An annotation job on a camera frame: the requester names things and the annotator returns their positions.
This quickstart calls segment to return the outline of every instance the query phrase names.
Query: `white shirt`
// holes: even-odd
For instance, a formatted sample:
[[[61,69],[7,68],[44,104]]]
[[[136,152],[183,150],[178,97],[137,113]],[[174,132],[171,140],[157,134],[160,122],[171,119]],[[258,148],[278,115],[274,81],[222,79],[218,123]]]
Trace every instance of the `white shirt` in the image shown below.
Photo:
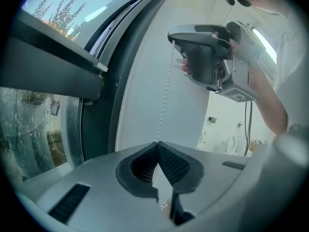
[[[294,12],[277,51],[278,76],[274,89],[293,124],[309,125],[309,58],[308,37]]]

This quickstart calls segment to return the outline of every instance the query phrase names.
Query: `gray panel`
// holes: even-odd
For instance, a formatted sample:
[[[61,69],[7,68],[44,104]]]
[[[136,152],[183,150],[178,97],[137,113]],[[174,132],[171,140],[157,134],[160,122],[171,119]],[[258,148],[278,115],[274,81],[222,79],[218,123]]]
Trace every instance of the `gray panel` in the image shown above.
[[[40,225],[43,226],[47,231],[57,232],[78,232],[78,230],[68,228],[65,224],[52,218],[50,215],[41,210],[32,200],[27,196],[17,193],[17,197],[21,202],[23,208],[32,216],[33,219]]]
[[[70,62],[9,37],[0,86],[96,100],[102,79]]]
[[[130,26],[135,17],[142,11],[142,9],[150,3],[152,0],[143,0],[138,5],[134,7],[132,11],[122,20],[116,30],[112,33],[108,43],[103,49],[103,52],[100,56],[100,63],[108,66],[110,59],[114,53],[115,48],[117,47],[121,37],[124,35],[126,29]]]
[[[144,144],[85,162],[51,187],[37,205],[45,212],[76,184],[90,186],[67,225],[79,231],[165,231],[174,227],[156,199],[139,198],[118,182],[115,170],[125,157],[148,146]]]
[[[103,32],[104,27],[110,23],[110,20],[132,1],[134,0],[113,0],[107,4],[107,9],[104,13],[91,20],[79,33],[74,42],[81,48],[90,51],[93,46],[92,41],[94,43]]]
[[[198,159],[204,166],[205,175],[197,189],[192,193],[180,195],[180,201],[184,211],[188,211],[194,216],[207,210],[208,207],[216,202],[231,187],[242,172],[242,170],[236,168],[223,166],[222,163],[230,161],[246,165],[249,160],[248,157],[215,154],[193,150],[172,143],[166,144]]]
[[[81,113],[83,99],[63,97],[61,99],[61,137],[68,163],[74,169],[84,163],[81,137]]]
[[[241,231],[263,230],[286,210],[308,181],[308,135],[308,128],[304,130],[297,126],[275,138],[264,161],[260,178],[248,194],[241,218]]]
[[[266,147],[257,149],[233,185],[206,211],[192,222],[184,224],[179,231],[200,231],[202,228],[208,228],[213,232],[238,231],[246,196],[260,176],[266,153]]]

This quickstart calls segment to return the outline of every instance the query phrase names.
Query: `forearm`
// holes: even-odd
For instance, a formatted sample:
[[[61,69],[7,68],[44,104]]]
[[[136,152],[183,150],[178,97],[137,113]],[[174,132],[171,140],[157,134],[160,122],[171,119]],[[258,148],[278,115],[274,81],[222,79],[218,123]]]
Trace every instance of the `forearm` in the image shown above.
[[[287,129],[287,114],[272,88],[267,92],[264,88],[257,90],[260,99],[256,102],[258,109],[265,121],[266,125],[276,135],[286,132]]]
[[[264,122],[276,135],[285,133],[287,113],[256,60],[250,62],[249,73],[250,87],[259,95],[256,105]]]

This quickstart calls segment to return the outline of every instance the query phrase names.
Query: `white wall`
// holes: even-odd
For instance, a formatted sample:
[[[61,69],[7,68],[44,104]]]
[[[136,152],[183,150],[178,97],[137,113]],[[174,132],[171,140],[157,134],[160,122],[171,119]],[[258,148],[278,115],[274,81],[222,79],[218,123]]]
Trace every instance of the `white wall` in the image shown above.
[[[250,106],[247,106],[247,128],[249,123]],[[208,117],[217,118],[216,123],[210,123]],[[206,144],[203,150],[212,152],[223,152],[226,142],[230,136],[238,133],[237,125],[240,123],[242,135],[245,135],[245,104],[237,103],[226,97],[211,93],[203,126],[206,132]],[[257,106],[253,102],[253,116],[251,125],[251,140],[271,141],[273,133],[265,125]],[[245,137],[238,142],[240,146],[245,145]]]
[[[191,9],[196,1],[166,0],[144,36],[126,86],[118,123],[117,150],[156,141],[172,49],[167,35],[176,25],[204,23],[202,14]],[[172,63],[160,140],[195,147],[209,92],[184,75],[176,58],[181,58],[177,51]]]

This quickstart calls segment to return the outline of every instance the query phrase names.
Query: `gray plastic housing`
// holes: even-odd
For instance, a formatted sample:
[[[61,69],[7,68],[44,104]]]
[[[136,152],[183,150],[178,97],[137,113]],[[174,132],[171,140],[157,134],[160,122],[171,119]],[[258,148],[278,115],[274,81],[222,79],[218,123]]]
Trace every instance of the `gray plastic housing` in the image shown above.
[[[48,189],[37,205],[48,213],[78,183],[90,189],[66,224],[77,231],[260,231],[288,206],[308,176],[308,132],[294,127],[250,158],[165,143],[203,166],[199,185],[173,199],[171,213],[181,206],[190,215],[181,226],[164,215],[155,197],[132,194],[117,180],[118,164],[150,144],[87,161]]]
[[[219,37],[212,37],[218,32]],[[168,34],[170,42],[175,41],[175,48],[183,58],[187,58],[190,79],[218,91],[219,81],[216,65],[221,59],[227,59],[230,50],[228,29],[217,25],[181,25]]]
[[[248,64],[237,58],[225,59],[218,69],[224,69],[224,79],[221,81],[221,90],[216,94],[225,96],[235,102],[257,101],[259,96],[255,90],[250,88],[250,78],[248,75]]]
[[[265,47],[252,33],[252,29],[245,24],[238,21],[229,22],[226,27],[230,30],[230,37],[239,44],[239,49],[235,57],[242,62],[248,63],[251,59],[258,59],[258,57],[265,52]]]

